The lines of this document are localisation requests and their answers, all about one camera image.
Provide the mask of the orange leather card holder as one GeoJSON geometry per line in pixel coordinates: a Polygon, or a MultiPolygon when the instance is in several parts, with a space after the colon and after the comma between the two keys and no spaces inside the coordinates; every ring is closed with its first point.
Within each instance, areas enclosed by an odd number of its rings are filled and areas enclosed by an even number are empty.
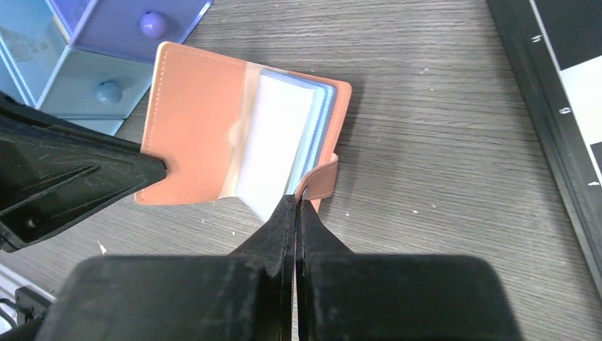
{"type": "Polygon", "coordinates": [[[334,192],[348,82],[178,43],[158,46],[141,151],[166,177],[141,205],[237,197],[266,221],[284,195],[319,207],[334,192]]]}

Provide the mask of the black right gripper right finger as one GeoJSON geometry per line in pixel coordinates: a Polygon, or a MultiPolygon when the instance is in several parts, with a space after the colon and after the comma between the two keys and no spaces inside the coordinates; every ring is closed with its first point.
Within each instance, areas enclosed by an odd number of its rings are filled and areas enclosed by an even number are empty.
{"type": "Polygon", "coordinates": [[[521,340],[498,274],[457,254],[359,254],[296,209],[301,340],[521,340]]]}

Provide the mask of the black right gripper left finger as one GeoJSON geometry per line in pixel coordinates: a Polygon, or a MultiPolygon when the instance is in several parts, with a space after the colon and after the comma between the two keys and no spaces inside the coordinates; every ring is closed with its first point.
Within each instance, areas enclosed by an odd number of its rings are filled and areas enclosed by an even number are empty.
{"type": "Polygon", "coordinates": [[[275,296],[297,201],[281,198],[257,249],[226,256],[97,256],[75,267],[38,340],[252,340],[275,296]]]}

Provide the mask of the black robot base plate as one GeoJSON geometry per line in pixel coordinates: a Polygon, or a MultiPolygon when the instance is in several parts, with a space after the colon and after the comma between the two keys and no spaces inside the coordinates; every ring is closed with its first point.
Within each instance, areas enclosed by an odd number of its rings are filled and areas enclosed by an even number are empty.
{"type": "Polygon", "coordinates": [[[1,321],[9,324],[1,341],[35,340],[53,302],[28,286],[15,291],[15,299],[1,298],[1,321]]]}

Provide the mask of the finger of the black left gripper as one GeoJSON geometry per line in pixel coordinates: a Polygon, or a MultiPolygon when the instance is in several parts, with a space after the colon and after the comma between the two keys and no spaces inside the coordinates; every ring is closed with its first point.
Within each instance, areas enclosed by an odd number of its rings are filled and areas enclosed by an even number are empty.
{"type": "Polygon", "coordinates": [[[163,180],[162,160],[1,93],[1,250],[50,239],[163,180]]]}

